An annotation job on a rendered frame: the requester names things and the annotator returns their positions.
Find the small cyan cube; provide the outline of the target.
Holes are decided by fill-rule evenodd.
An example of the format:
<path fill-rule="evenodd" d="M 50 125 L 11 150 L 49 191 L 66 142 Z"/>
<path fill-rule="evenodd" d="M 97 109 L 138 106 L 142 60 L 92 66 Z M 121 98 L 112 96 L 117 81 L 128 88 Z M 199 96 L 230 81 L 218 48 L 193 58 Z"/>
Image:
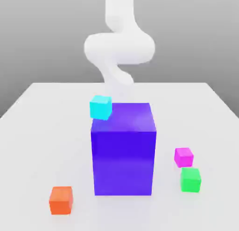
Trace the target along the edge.
<path fill-rule="evenodd" d="M 112 98 L 96 95 L 90 101 L 90 117 L 92 119 L 108 120 L 112 114 Z"/>

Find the small magenta cube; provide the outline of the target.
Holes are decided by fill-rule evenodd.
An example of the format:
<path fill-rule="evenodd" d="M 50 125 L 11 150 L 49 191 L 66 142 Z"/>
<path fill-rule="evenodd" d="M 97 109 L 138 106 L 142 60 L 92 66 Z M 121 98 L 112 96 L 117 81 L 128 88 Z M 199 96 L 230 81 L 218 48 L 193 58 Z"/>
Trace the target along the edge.
<path fill-rule="evenodd" d="M 179 168 L 192 167 L 194 154 L 189 147 L 175 149 L 174 161 Z"/>

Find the small green cube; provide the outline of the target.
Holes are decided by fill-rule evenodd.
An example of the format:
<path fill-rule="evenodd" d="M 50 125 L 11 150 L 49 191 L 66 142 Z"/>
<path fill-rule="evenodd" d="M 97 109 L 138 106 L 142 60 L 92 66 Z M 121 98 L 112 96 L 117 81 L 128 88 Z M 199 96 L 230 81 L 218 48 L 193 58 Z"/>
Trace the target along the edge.
<path fill-rule="evenodd" d="M 202 179 L 198 168 L 182 168 L 180 176 L 180 185 L 182 192 L 198 193 L 200 191 L 201 181 Z"/>

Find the small orange cube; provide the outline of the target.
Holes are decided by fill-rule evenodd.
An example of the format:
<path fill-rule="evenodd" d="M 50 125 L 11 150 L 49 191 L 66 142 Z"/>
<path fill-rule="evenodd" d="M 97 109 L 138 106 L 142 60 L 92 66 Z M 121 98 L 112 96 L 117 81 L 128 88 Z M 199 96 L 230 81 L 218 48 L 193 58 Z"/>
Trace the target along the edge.
<path fill-rule="evenodd" d="M 71 186 L 55 186 L 49 197 L 49 207 L 52 215 L 69 215 L 73 205 Z"/>

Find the large blue box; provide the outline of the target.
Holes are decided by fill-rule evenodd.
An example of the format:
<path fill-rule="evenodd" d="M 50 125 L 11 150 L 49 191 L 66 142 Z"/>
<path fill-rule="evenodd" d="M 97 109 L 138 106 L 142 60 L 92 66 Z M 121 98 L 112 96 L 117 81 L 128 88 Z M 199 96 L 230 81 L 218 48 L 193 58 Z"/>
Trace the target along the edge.
<path fill-rule="evenodd" d="M 114 103 L 108 120 L 94 119 L 95 195 L 151 195 L 155 146 L 156 127 L 149 103 Z"/>

